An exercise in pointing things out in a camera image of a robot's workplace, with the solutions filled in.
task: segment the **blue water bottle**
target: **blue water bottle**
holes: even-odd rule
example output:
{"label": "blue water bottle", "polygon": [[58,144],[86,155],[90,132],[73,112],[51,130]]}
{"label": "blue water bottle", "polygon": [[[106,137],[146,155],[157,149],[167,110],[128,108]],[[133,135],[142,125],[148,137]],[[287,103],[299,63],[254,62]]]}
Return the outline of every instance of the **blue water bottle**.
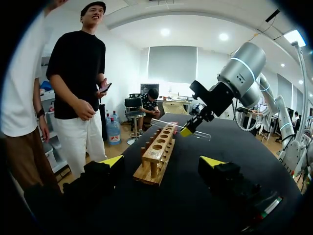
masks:
{"label": "blue water bottle", "polygon": [[114,118],[114,120],[117,121],[119,124],[121,124],[121,119],[117,115],[116,111],[113,111],[113,115],[111,117]]}
{"label": "blue water bottle", "polygon": [[106,117],[106,124],[111,122],[111,118],[110,118],[110,114],[107,113],[107,117]]}
{"label": "blue water bottle", "polygon": [[111,118],[111,121],[107,124],[107,134],[110,145],[122,142],[120,125],[117,121],[114,121],[114,118]]}

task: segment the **wristwatch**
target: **wristwatch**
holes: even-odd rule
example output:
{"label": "wristwatch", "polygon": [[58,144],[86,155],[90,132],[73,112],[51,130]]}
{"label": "wristwatch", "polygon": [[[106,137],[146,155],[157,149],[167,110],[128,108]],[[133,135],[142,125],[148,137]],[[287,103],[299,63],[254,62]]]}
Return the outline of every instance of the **wristwatch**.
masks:
{"label": "wristwatch", "polygon": [[41,109],[41,110],[37,113],[37,118],[40,118],[42,115],[45,116],[44,109]]}

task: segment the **wooden test tube rack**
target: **wooden test tube rack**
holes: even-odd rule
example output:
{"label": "wooden test tube rack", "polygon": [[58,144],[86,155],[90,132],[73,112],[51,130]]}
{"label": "wooden test tube rack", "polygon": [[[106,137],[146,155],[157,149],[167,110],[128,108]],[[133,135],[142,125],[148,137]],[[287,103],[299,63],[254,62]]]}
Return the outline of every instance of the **wooden test tube rack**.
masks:
{"label": "wooden test tube rack", "polygon": [[150,185],[161,184],[175,144],[174,129],[172,125],[159,128],[141,148],[141,165],[133,175],[135,180]]}

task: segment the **white pants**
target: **white pants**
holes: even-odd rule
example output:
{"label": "white pants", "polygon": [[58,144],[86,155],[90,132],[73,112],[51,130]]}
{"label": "white pants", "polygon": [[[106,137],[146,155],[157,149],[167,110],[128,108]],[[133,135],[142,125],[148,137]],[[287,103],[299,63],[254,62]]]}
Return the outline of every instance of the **white pants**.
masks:
{"label": "white pants", "polygon": [[86,147],[91,160],[99,162],[107,159],[99,110],[89,121],[80,118],[66,120],[56,118],[56,124],[58,138],[75,179],[85,172]]}

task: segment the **hand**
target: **hand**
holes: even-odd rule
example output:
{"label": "hand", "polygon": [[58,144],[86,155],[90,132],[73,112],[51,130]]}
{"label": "hand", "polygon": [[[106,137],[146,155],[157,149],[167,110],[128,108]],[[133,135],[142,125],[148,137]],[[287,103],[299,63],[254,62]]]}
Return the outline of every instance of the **hand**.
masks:
{"label": "hand", "polygon": [[78,117],[83,121],[88,121],[95,114],[92,106],[82,99],[78,99],[72,107]]}
{"label": "hand", "polygon": [[105,95],[107,95],[107,92],[99,92],[99,91],[97,91],[96,92],[96,97],[98,98],[98,99],[101,99],[102,97],[104,97]]}
{"label": "hand", "polygon": [[100,87],[99,87],[99,88],[105,87],[105,86],[107,86],[107,85],[108,85],[108,83],[107,83],[107,78],[105,78],[105,79],[103,79],[102,82],[100,82]]}
{"label": "hand", "polygon": [[64,3],[66,3],[68,0],[50,0],[47,9],[49,11],[53,11],[54,9],[58,8],[59,6],[62,6]]}
{"label": "hand", "polygon": [[39,117],[39,127],[41,129],[45,142],[48,142],[49,141],[49,128],[43,115]]}

